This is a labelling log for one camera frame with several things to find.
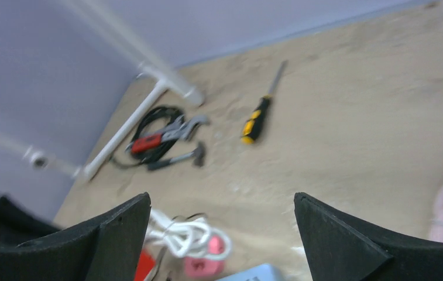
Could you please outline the red cube socket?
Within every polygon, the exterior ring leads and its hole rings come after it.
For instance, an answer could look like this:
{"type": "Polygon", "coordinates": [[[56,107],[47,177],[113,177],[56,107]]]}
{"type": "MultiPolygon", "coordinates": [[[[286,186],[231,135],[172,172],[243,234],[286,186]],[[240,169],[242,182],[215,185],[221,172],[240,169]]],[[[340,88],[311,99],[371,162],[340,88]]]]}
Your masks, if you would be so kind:
{"type": "Polygon", "coordinates": [[[156,260],[147,250],[142,250],[138,265],[136,267],[134,281],[149,280],[153,269],[156,267],[156,260]]]}

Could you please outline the light blue power strip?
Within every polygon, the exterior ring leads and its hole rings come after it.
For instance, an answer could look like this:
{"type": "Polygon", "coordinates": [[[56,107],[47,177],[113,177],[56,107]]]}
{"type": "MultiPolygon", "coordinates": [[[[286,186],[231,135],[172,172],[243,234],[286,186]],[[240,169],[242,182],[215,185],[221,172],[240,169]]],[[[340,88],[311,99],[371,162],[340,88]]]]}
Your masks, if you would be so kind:
{"type": "Polygon", "coordinates": [[[250,269],[217,279],[217,281],[285,281],[281,271],[275,266],[264,263],[250,269]]]}

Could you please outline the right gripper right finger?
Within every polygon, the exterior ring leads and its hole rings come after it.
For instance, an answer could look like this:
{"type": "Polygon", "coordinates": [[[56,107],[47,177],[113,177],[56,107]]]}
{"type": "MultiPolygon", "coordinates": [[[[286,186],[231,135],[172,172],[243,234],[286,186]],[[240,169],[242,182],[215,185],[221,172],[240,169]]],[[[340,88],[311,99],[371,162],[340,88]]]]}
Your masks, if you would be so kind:
{"type": "Polygon", "coordinates": [[[295,193],[313,280],[443,280],[443,243],[385,229],[295,193]]]}

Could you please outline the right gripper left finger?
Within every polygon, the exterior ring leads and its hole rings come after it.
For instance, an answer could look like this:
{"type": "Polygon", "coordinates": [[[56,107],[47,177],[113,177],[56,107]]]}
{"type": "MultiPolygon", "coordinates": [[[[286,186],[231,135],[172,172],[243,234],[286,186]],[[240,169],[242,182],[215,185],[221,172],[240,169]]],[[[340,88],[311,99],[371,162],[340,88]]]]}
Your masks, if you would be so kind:
{"type": "Polygon", "coordinates": [[[150,204],[142,193],[72,227],[0,248],[0,280],[133,280],[150,204]]]}

